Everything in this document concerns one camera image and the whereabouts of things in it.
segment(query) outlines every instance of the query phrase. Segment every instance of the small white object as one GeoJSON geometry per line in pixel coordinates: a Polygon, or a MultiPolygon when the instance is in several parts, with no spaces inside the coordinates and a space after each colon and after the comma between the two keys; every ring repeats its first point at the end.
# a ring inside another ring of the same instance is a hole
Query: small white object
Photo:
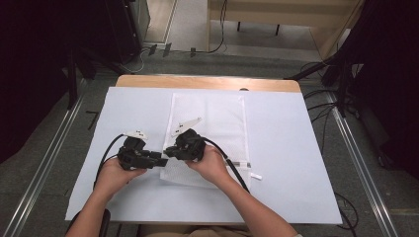
{"type": "Polygon", "coordinates": [[[135,138],[140,138],[143,140],[148,139],[147,135],[144,134],[144,132],[140,131],[140,130],[136,130],[136,131],[128,131],[126,133],[124,133],[125,136],[130,136],[130,137],[135,137],[135,138]]]}
{"type": "Polygon", "coordinates": [[[262,176],[250,173],[250,177],[255,178],[256,180],[262,180],[262,176]]]}
{"type": "Polygon", "coordinates": [[[184,133],[186,130],[193,127],[194,125],[196,125],[201,120],[202,120],[202,118],[198,117],[198,118],[195,118],[195,119],[192,119],[192,120],[179,122],[179,126],[176,127],[176,129],[172,132],[172,137],[184,133]]]}

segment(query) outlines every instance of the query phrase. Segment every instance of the gray floor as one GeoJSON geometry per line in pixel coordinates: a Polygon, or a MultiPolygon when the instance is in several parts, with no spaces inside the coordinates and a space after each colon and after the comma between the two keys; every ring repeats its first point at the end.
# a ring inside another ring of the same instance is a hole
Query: gray floor
{"type": "MultiPolygon", "coordinates": [[[[193,36],[202,36],[200,31],[203,28],[199,25],[201,23],[195,21],[193,23],[197,25],[194,27],[180,28],[185,22],[191,22],[183,17],[185,14],[182,14],[183,11],[187,11],[184,7],[188,6],[182,5],[186,2],[186,0],[178,0],[178,8],[170,28],[168,42],[173,43],[172,49],[188,50],[194,46],[200,50],[203,49],[201,48],[203,47],[202,40],[193,36]]],[[[192,6],[194,9],[203,7],[202,1],[189,2],[189,4],[189,7],[192,6]]],[[[191,15],[195,16],[198,12],[197,10],[191,15]]],[[[169,56],[163,57],[162,51],[157,51],[151,56],[147,53],[143,54],[143,64],[141,64],[141,59],[137,58],[125,67],[131,70],[142,68],[137,74],[222,75],[278,79],[295,75],[307,62],[319,60],[310,34],[305,28],[282,26],[280,37],[274,38],[271,36],[275,32],[273,26],[244,24],[243,31],[240,33],[235,30],[235,27],[235,23],[227,23],[227,50],[218,54],[199,53],[195,57],[190,57],[187,52],[171,52],[169,56]]],[[[219,31],[216,26],[213,29],[215,34],[211,43],[217,45],[220,40],[219,31]]],[[[96,80],[89,82],[74,124],[58,152],[20,236],[59,236],[65,233],[68,223],[63,219],[68,200],[94,133],[94,127],[88,129],[93,115],[87,114],[86,111],[99,112],[101,110],[108,87],[115,85],[118,78],[108,69],[97,66],[99,73],[96,80]]],[[[321,88],[318,75],[313,74],[309,78],[300,81],[304,94],[321,88]]],[[[0,233],[6,230],[20,198],[25,193],[59,128],[66,113],[67,100],[67,96],[64,96],[55,105],[19,153],[0,164],[0,233]]],[[[326,97],[323,94],[306,100],[307,107],[325,102],[326,97]]],[[[310,115],[314,118],[320,111],[310,111],[310,115]]],[[[313,124],[320,147],[324,122],[325,118],[313,124]]],[[[378,190],[391,213],[399,236],[418,236],[419,181],[404,171],[388,171],[382,168],[360,121],[348,115],[347,122],[351,126],[378,190]]],[[[356,229],[358,236],[383,236],[345,141],[332,116],[326,123],[323,157],[334,191],[352,202],[360,215],[360,222],[356,229]]],[[[338,202],[350,219],[353,219],[353,211],[342,201],[338,202]]],[[[295,228],[305,237],[352,236],[350,231],[333,225],[296,225],[295,228]]],[[[116,231],[117,225],[112,225],[109,236],[115,236],[116,231]]],[[[136,226],[124,225],[121,236],[135,236],[135,231],[136,226]]]]}

